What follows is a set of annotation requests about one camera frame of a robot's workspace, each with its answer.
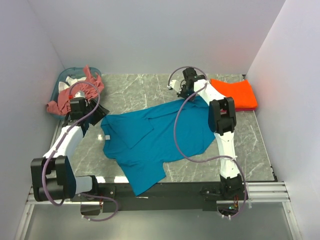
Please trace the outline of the teal blue t shirt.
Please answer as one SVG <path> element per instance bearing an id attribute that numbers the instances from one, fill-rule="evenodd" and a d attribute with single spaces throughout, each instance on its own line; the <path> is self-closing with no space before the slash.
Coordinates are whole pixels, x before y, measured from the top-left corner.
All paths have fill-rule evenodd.
<path id="1" fill-rule="evenodd" d="M 202 154 L 214 141 L 208 126 L 209 107 L 198 96 L 179 114 L 177 149 L 174 123 L 183 102 L 179 99 L 102 119 L 100 126 L 106 136 L 103 152 L 116 160 L 136 196 L 165 178 L 164 163 Z"/>

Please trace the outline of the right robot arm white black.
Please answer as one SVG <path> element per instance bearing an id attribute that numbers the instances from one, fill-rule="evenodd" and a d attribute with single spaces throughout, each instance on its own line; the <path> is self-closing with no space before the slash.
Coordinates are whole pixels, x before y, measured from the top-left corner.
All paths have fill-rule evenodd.
<path id="1" fill-rule="evenodd" d="M 208 105 L 208 126 L 213 132 L 218 145 L 219 155 L 212 160 L 220 160 L 219 193 L 226 200 L 244 191 L 245 177 L 237 166 L 237 156 L 234 145 L 234 133 L 237 124 L 235 102 L 232 97 L 226 97 L 216 90 L 208 80 L 206 74 L 197 74 L 197 67 L 184 66 L 181 68 L 183 81 L 168 79 L 168 88 L 177 92 L 185 99 L 175 118 L 173 138 L 176 148 L 180 151 L 176 137 L 179 115 L 187 101 L 199 95 Z"/>

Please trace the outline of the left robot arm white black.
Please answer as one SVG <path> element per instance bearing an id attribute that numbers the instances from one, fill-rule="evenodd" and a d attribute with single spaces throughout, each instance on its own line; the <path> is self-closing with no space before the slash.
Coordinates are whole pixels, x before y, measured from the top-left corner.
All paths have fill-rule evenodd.
<path id="1" fill-rule="evenodd" d="M 59 137 L 43 157 L 33 159 L 30 164 L 33 196 L 37 202 L 57 204 L 81 194 L 88 201 L 99 197 L 97 178 L 94 175 L 76 177 L 70 158 L 89 127 L 108 113 L 97 98 L 75 97 L 70 101 L 70 112 L 64 118 Z"/>

